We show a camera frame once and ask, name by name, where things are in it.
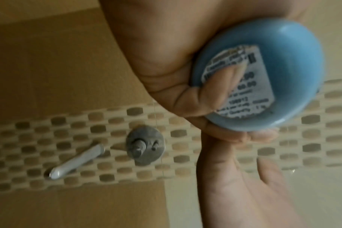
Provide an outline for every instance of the fingernail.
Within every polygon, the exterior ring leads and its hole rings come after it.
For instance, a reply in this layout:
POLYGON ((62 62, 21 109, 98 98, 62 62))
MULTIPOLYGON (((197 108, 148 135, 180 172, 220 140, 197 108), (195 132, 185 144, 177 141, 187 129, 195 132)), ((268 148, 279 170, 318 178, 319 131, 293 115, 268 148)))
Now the fingernail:
POLYGON ((235 89, 245 74, 248 61, 243 61, 235 66, 234 75, 230 81, 229 94, 235 89))

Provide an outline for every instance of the white label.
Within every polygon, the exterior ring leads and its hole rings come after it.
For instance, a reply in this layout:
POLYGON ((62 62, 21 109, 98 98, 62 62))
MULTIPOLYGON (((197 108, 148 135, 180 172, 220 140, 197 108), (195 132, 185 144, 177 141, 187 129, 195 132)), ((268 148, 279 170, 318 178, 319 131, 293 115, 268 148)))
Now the white label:
POLYGON ((257 46, 239 46, 227 49, 210 60, 201 81, 205 83, 216 71, 226 66, 248 61, 237 88, 227 102, 216 111, 228 118, 247 118, 263 112, 275 101, 260 50, 257 46))

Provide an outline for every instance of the blue lid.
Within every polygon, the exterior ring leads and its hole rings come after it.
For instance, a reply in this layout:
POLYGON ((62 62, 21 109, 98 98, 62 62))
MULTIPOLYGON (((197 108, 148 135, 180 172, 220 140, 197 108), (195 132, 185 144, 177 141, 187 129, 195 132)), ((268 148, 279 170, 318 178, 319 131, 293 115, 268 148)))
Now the blue lid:
POLYGON ((248 22, 216 36, 196 58, 191 86, 202 86, 201 75, 215 55, 239 45, 259 47, 275 102, 264 112, 245 119, 206 115, 211 122, 236 131, 270 128, 300 113, 315 97, 324 76, 322 47, 307 28, 281 19, 248 22))

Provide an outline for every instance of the round metal plate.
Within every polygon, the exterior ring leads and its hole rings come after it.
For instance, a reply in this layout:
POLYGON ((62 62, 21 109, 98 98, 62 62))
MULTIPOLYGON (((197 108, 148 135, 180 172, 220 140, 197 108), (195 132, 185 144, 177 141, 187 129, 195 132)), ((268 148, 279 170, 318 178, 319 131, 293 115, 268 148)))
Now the round metal plate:
POLYGON ((129 133, 126 139, 127 155, 133 158, 132 143, 136 140, 143 140, 146 143, 146 150, 135 161, 140 165, 148 165, 159 159, 165 151, 165 139, 163 135, 153 127, 141 126, 129 133))

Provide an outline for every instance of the mosaic tile border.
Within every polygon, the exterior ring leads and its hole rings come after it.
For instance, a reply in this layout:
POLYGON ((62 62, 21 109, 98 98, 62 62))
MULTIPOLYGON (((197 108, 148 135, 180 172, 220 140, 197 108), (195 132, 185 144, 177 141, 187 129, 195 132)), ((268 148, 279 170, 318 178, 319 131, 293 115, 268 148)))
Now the mosaic tile border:
MULTIPOLYGON (((326 81, 298 117, 270 144, 238 146, 238 160, 256 171, 256 157, 268 156, 283 170, 342 165, 342 79, 326 81)), ((195 174, 201 150, 199 129, 157 103, 0 123, 0 192, 44 190, 91 184, 149 181, 195 174), (149 166, 137 166, 125 150, 127 134, 139 125, 162 132, 166 152, 149 166), (44 171, 102 142, 106 153, 64 179, 47 180, 44 171)))

